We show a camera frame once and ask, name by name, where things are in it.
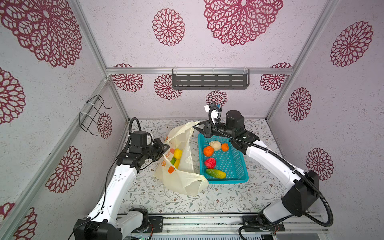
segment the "cream plastic bag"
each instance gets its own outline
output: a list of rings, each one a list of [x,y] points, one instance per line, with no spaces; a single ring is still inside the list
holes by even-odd
[[[189,139],[194,132],[192,127],[198,123],[199,122],[189,122],[177,126],[169,132],[165,143],[170,146],[170,149],[178,148],[183,151],[179,168],[176,169],[171,164],[170,161],[173,158],[173,153],[168,150],[160,160],[161,163],[157,167],[154,175],[160,179],[169,190],[188,196],[196,196],[208,187],[208,180],[203,175],[193,172]]]

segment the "maroon doily pattern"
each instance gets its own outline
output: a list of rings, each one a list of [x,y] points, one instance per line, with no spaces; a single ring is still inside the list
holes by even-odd
[[[13,240],[31,240],[35,235],[35,229],[37,226],[37,214],[35,208],[31,207],[29,213],[24,217],[21,225],[17,228],[13,235]]]
[[[220,107],[224,106],[227,103],[228,95],[221,90],[214,90],[210,92],[205,98],[206,104],[216,103],[219,104]]]
[[[108,113],[102,113],[97,121],[97,130],[102,138],[108,138],[112,133],[112,119]]]
[[[157,95],[168,100],[178,98],[183,92],[183,90],[175,90],[172,88],[172,76],[169,74],[158,76],[155,79],[153,87]]]
[[[66,0],[0,0],[0,16],[37,59],[66,68],[80,58],[80,29]]]
[[[0,125],[18,118],[25,106],[25,95],[19,81],[0,68]]]
[[[289,116],[295,121],[303,120],[307,117],[311,109],[311,95],[305,88],[294,90],[288,101]]]
[[[338,67],[348,66],[361,58],[372,41],[372,26],[360,21],[344,29],[331,48],[331,61]]]
[[[306,162],[308,170],[317,173],[320,180],[324,181],[331,177],[333,173],[333,161],[324,149],[312,149],[307,155]]]
[[[207,28],[221,43],[244,45],[265,33],[283,0],[204,0]]]
[[[272,68],[290,68],[292,67],[289,63],[278,63],[272,65]],[[260,78],[260,86],[268,91],[274,91],[279,89],[283,84],[287,75],[285,74],[263,74]]]
[[[15,203],[7,202],[0,207],[0,223],[5,219],[8,213],[11,211]]]
[[[173,9],[163,8],[152,21],[153,33],[166,46],[178,44],[184,37],[183,18]]]
[[[133,68],[129,64],[119,63],[115,68]],[[141,74],[114,74],[111,75],[113,82],[117,87],[127,92],[136,92],[143,87],[143,78]]]
[[[45,186],[50,192],[64,193],[68,191],[79,179],[83,167],[82,162],[79,150],[70,146]]]

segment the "teal plastic basket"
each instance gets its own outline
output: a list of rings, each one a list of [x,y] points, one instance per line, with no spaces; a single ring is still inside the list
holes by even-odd
[[[210,158],[203,154],[203,149],[209,146],[209,142],[219,141],[221,144],[227,143],[229,150],[224,152],[223,150],[214,151],[213,157],[216,160],[215,169],[223,171],[227,174],[224,179],[218,179],[209,176],[205,170],[207,167],[204,162]],[[208,180],[210,184],[234,184],[248,182],[249,176],[247,167],[245,166],[243,154],[234,148],[229,142],[229,138],[213,136],[212,138],[205,138],[201,133],[199,134],[199,158],[200,158],[200,174]]]

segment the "small orange fruit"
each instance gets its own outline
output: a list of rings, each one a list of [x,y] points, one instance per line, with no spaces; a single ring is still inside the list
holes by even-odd
[[[214,154],[214,148],[211,146],[207,146],[204,148],[203,153],[206,157],[210,157]]]
[[[169,168],[168,168],[168,172],[169,172],[169,173],[173,173],[174,171],[175,171],[174,167],[169,167]]]
[[[228,151],[229,150],[228,143],[221,144],[221,150],[223,150],[224,152]]]

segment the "floral tablecloth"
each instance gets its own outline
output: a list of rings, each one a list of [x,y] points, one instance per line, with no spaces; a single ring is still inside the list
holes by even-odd
[[[196,119],[140,120],[143,131],[165,140],[169,131]],[[245,128],[260,137],[271,150],[280,154],[271,131],[264,119],[246,119]],[[194,172],[200,173],[198,132],[195,130],[190,146]],[[242,184],[209,184],[197,196],[191,197],[166,189],[153,176],[161,161],[152,163],[139,172],[132,187],[126,192],[119,213],[131,207],[148,209],[150,213],[164,212],[257,212],[270,202],[280,199],[286,192],[284,186],[258,162],[244,156],[249,181]]]

